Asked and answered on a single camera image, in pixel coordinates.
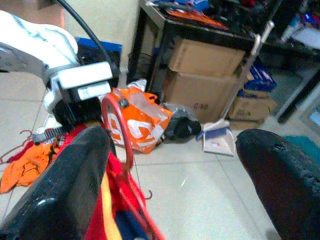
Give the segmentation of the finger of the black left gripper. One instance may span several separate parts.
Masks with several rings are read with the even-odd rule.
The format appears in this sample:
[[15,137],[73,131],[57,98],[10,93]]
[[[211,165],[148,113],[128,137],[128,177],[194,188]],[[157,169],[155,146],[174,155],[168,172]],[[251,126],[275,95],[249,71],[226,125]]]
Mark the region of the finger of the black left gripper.
[[35,133],[31,136],[34,143],[42,143],[52,138],[63,135],[63,127],[48,128],[41,133]]

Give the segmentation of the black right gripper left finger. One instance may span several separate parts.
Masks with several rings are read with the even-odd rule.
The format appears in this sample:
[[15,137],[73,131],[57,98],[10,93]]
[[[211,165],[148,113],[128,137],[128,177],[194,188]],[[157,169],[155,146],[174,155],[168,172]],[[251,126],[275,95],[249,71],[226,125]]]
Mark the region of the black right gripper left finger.
[[100,126],[80,132],[0,225],[2,240],[83,240],[112,143]]

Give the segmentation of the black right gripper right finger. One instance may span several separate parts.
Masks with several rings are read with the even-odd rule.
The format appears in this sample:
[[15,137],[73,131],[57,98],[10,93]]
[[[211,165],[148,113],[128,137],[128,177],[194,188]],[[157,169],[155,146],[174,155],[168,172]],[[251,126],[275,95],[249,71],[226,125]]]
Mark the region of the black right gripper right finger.
[[283,240],[320,238],[320,165],[288,138],[246,129],[236,151]]

